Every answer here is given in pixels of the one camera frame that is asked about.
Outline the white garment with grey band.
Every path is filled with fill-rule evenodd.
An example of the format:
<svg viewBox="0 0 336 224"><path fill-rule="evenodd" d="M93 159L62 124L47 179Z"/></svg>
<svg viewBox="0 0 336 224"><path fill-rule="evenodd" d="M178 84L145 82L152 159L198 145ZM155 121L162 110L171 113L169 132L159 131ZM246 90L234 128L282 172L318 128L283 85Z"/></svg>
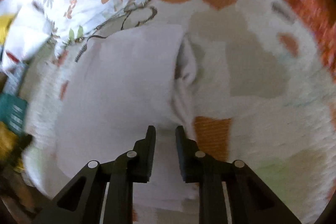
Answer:
<svg viewBox="0 0 336 224"><path fill-rule="evenodd" d="M175 129L193 129L190 85L197 63L179 24L151 24L91 38L78 60L56 122L56 162L73 177L89 161L116 159L157 132L150 181L134 187L136 204L181 211L197 196L183 182Z"/></svg>

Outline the heart-patterned quilted bedspread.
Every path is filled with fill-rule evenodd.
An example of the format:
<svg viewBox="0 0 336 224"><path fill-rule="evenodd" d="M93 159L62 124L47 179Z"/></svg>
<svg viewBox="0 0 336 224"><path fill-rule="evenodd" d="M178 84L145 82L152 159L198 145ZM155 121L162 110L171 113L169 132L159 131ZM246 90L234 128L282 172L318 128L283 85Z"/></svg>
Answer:
<svg viewBox="0 0 336 224"><path fill-rule="evenodd" d="M28 178L52 197L105 145L125 148L135 134L103 136L89 149L84 134L61 132L80 114L70 82L84 53L115 32L179 24L196 59L193 132L218 160L240 159L302 223L322 214L335 180L335 83L322 66L312 33L284 0L150 0L99 26L89 40L54 59L50 45L30 65L21 90L29 101L23 155Z"/></svg>

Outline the mustard yellow garment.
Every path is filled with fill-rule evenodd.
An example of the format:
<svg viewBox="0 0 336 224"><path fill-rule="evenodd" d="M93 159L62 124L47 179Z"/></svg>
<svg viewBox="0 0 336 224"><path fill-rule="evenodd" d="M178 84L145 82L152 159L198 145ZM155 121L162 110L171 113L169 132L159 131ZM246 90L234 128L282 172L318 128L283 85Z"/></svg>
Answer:
<svg viewBox="0 0 336 224"><path fill-rule="evenodd" d="M18 145L19 137L10 131L3 122L1 122L1 167L10 164L13 170L17 173L22 173L24 170L21 154L15 154L14 149Z"/></svg>

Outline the teal patterned box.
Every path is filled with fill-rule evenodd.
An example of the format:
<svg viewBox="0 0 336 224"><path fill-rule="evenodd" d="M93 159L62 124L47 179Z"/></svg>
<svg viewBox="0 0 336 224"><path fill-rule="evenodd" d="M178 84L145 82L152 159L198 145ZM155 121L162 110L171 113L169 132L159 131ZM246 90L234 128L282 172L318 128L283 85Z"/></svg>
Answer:
<svg viewBox="0 0 336 224"><path fill-rule="evenodd" d="M23 134L26 109L27 101L10 94L1 93L1 122L3 122L10 131L15 133L15 135L21 136Z"/></svg>

